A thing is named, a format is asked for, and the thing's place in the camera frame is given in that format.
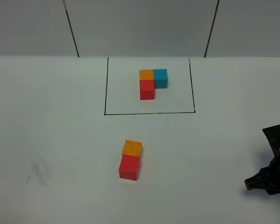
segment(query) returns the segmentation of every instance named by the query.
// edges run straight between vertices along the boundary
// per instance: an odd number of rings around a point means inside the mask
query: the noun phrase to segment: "wooden block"
[[[139,79],[140,80],[153,80],[154,79],[154,70],[140,70]]]
[[[140,80],[140,100],[154,99],[154,80]]]
[[[140,158],[130,155],[122,155],[119,166],[119,177],[136,181],[140,166]]]
[[[130,155],[141,158],[142,142],[126,140],[123,146],[122,155]]]
[[[168,87],[167,69],[154,69],[154,87],[166,89]]]

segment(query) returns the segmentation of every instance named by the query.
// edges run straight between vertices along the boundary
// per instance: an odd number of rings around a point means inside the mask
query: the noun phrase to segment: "block structure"
[[[140,100],[154,99],[155,89],[168,87],[167,69],[140,70]]]
[[[126,140],[122,150],[119,177],[136,181],[142,155],[142,142]]]
[[[154,88],[166,89],[168,87],[167,69],[154,69]]]
[[[154,80],[140,80],[140,99],[154,99]]]

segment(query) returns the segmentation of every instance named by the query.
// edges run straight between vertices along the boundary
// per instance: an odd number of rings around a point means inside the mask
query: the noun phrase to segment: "white tabletop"
[[[107,58],[0,57],[0,224],[280,224],[244,184],[273,158],[280,58],[190,62],[196,113],[104,116]]]

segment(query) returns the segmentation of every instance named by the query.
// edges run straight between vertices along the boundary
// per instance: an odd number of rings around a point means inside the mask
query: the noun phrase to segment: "smudge mark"
[[[49,179],[50,172],[43,158],[40,158],[39,161],[36,163],[33,162],[31,164],[31,168],[37,177],[38,183],[42,187],[46,186]]]

